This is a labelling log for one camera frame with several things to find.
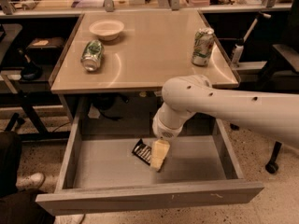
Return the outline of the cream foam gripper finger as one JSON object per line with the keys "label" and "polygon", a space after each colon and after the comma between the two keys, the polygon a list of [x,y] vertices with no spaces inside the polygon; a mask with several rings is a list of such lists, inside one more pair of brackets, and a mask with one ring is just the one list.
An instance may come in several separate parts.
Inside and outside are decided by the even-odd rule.
{"label": "cream foam gripper finger", "polygon": [[165,140],[156,140],[151,147],[150,167],[159,171],[164,163],[170,144]]}

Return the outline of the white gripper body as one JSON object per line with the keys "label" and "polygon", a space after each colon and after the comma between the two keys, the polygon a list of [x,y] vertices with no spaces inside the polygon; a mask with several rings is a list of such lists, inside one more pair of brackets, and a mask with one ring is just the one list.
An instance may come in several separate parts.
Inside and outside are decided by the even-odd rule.
{"label": "white gripper body", "polygon": [[156,114],[153,118],[152,130],[158,139],[173,140],[181,133],[182,125],[178,126],[177,128],[169,128],[161,122],[159,114]]}

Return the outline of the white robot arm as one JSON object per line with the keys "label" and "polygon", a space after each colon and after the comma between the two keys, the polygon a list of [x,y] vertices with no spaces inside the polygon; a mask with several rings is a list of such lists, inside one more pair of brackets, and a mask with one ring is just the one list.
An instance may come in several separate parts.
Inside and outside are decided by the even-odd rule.
{"label": "white robot arm", "polygon": [[188,119],[203,113],[299,148],[297,94],[219,90],[207,77],[192,75],[168,79],[162,98],[152,123],[159,139],[175,139]]}

